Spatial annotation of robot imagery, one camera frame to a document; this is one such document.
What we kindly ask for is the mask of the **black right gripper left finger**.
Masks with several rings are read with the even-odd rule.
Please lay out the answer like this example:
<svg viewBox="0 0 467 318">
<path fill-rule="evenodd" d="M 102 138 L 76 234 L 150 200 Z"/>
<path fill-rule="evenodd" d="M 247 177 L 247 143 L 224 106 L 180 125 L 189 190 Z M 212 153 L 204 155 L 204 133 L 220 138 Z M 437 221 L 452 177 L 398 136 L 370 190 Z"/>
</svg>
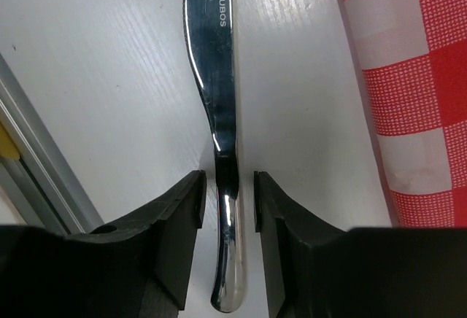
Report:
<svg viewBox="0 0 467 318">
<path fill-rule="evenodd" d="M 1 227 L 3 317 L 176 317 L 184 308 L 207 178 L 167 192 L 90 233 Z"/>
</svg>

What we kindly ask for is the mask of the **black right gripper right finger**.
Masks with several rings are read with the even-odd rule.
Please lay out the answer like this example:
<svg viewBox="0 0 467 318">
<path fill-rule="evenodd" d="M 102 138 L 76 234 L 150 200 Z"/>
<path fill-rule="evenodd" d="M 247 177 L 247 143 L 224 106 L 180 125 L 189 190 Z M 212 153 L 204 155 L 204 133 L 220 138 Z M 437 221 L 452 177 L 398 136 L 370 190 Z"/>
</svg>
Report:
<svg viewBox="0 0 467 318">
<path fill-rule="evenodd" d="M 340 230 L 254 176 L 270 317 L 464 317 L 466 230 Z"/>
</svg>

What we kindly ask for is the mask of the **red white checkered cloth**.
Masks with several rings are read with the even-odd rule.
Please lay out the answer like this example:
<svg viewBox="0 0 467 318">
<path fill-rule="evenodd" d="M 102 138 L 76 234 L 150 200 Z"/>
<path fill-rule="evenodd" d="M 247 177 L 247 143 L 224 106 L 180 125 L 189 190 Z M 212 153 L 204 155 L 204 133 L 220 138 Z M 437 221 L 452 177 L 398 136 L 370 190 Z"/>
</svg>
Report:
<svg viewBox="0 0 467 318">
<path fill-rule="evenodd" d="M 343 0 L 406 227 L 466 226 L 466 0 Z"/>
</svg>

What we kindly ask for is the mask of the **silver table knife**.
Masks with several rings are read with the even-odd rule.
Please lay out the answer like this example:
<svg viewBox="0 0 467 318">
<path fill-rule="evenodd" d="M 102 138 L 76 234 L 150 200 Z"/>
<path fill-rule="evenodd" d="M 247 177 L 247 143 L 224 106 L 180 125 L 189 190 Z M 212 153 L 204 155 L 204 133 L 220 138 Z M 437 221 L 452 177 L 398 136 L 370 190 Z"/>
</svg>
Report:
<svg viewBox="0 0 467 318">
<path fill-rule="evenodd" d="M 183 0 L 185 43 L 211 131 L 218 247 L 211 304 L 237 310 L 246 290 L 237 158 L 233 0 Z"/>
</svg>

